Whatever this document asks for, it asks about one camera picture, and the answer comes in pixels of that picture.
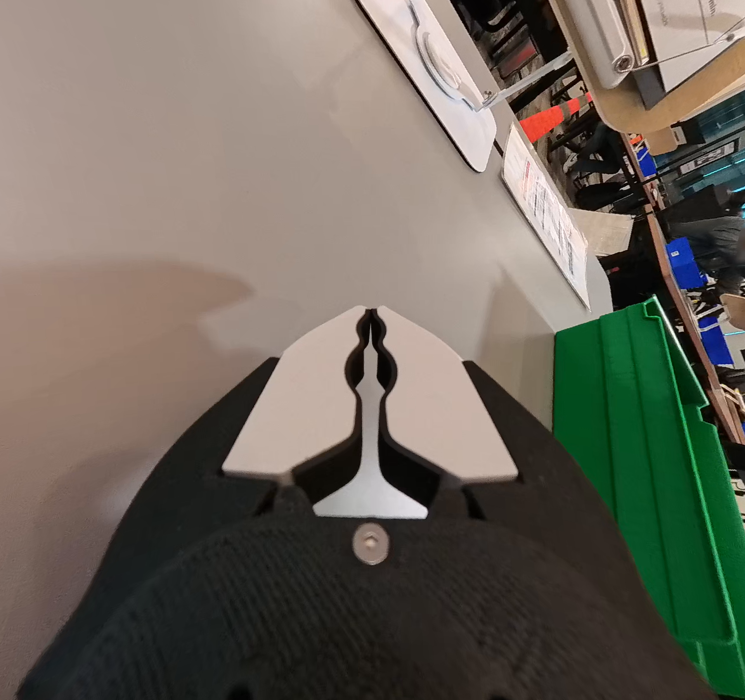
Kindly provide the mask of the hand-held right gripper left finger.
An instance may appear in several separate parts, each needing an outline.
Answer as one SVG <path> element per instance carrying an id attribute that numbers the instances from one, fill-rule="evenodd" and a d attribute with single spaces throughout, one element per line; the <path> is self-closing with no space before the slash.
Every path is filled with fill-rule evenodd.
<path id="1" fill-rule="evenodd" d="M 355 477 L 370 317 L 355 306 L 282 353 L 222 464 L 224 475 L 283 486 L 345 486 Z"/>

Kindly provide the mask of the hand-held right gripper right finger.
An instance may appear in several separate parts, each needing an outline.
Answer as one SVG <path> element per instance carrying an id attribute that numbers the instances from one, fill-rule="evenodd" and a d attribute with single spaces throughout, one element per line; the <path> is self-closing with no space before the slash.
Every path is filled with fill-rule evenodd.
<path id="1" fill-rule="evenodd" d="M 516 463 L 461 356 L 388 307 L 376 316 L 381 351 L 395 369 L 380 414 L 394 447 L 460 483 L 515 480 Z"/>

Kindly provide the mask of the grey desk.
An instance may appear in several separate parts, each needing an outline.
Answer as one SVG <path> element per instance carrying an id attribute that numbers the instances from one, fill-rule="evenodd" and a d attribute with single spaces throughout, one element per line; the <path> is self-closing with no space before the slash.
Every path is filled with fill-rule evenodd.
<path id="1" fill-rule="evenodd" d="M 252 370 L 386 305 L 552 426 L 576 297 L 354 0 L 2 0 L 2 698 Z"/>

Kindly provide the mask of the green plastic bin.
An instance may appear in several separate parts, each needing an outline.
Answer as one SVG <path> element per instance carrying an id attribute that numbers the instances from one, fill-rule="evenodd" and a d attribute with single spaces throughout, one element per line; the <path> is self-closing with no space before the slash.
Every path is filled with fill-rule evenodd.
<path id="1" fill-rule="evenodd" d="M 743 523 L 708 406 L 655 297 L 555 336 L 554 435 L 670 633 L 717 694 L 743 698 Z"/>

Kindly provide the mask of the laminated paper sheet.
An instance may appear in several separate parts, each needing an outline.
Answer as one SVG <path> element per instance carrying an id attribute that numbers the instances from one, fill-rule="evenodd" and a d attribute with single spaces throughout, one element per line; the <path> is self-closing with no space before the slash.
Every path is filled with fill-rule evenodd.
<path id="1" fill-rule="evenodd" d="M 518 208 L 585 305 L 591 307 L 587 285 L 589 245 L 539 160 L 522 137 L 519 124 L 511 124 L 502 156 L 502 179 Z"/>

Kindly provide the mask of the long wooden table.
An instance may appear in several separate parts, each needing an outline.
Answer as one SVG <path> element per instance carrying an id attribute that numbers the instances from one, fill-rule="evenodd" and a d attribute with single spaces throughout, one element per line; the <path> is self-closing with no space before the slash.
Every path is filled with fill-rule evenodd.
<path id="1" fill-rule="evenodd" d="M 650 233 L 658 269 L 665 284 L 666 293 L 669 295 L 673 314 L 682 326 L 684 348 L 691 353 L 689 360 L 709 399 L 721 432 L 730 442 L 742 444 L 744 435 L 738 408 L 722 388 L 715 366 L 705 351 L 697 315 L 694 314 L 686 293 L 679 287 L 671 267 L 666 250 L 666 236 L 657 217 L 658 213 L 665 209 L 665 198 L 659 191 L 654 176 L 643 175 L 636 148 L 632 144 L 633 136 L 620 132 L 619 139 L 624 150 L 626 165 L 624 171 L 632 173 L 630 183 L 634 189 L 642 190 L 645 194 L 646 203 L 642 208 L 642 221 Z"/>

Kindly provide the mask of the blue plastic bin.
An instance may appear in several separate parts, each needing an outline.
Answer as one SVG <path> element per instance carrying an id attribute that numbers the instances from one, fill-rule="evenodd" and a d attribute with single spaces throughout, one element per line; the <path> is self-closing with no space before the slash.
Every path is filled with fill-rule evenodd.
<path id="1" fill-rule="evenodd" d="M 729 350 L 719 319 L 713 315 L 698 319 L 701 340 L 709 361 L 715 366 L 733 367 L 734 360 Z"/>
<path id="2" fill-rule="evenodd" d="M 680 289 L 694 290 L 709 283 L 708 277 L 694 258 L 688 239 L 674 239 L 666 244 L 665 249 L 670 268 Z"/>

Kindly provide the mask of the orange traffic cone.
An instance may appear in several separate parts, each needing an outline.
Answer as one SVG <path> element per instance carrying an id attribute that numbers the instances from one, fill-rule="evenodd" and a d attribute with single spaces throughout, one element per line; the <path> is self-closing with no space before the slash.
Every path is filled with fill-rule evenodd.
<path id="1" fill-rule="evenodd" d="M 537 112 L 519 121 L 522 131 L 531 145 L 548 135 L 553 129 L 566 122 L 573 115 L 589 106 L 592 102 L 591 92 L 583 93 L 548 109 Z"/>

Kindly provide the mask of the wooden backing board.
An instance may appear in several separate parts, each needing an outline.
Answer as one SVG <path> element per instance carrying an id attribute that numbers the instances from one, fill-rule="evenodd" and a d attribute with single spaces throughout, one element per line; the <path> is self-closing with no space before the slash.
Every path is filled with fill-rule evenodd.
<path id="1" fill-rule="evenodd" d="M 739 40 L 707 66 L 646 109 L 636 81 L 625 78 L 613 89 L 603 88 L 565 0 L 548 0 L 569 51 L 591 93 L 602 121 L 617 131 L 652 133 L 685 120 L 743 89 L 744 47 Z"/>

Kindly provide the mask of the white tablet stand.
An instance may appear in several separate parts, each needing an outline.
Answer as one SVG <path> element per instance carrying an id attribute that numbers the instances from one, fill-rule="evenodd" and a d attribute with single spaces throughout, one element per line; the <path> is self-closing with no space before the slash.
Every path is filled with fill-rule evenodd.
<path id="1" fill-rule="evenodd" d="M 427 0 L 356 0 L 467 165 L 487 169 L 496 140 L 491 108 L 575 59 L 572 50 L 501 90 L 480 91 Z M 637 65 L 614 0 L 565 0 L 601 85 L 613 89 Z"/>

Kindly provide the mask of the printed paper sheet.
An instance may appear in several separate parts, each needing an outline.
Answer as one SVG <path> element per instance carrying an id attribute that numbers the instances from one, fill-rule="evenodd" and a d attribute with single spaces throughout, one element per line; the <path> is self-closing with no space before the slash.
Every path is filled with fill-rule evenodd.
<path id="1" fill-rule="evenodd" d="M 743 39 L 744 0 L 639 0 L 664 93 Z"/>

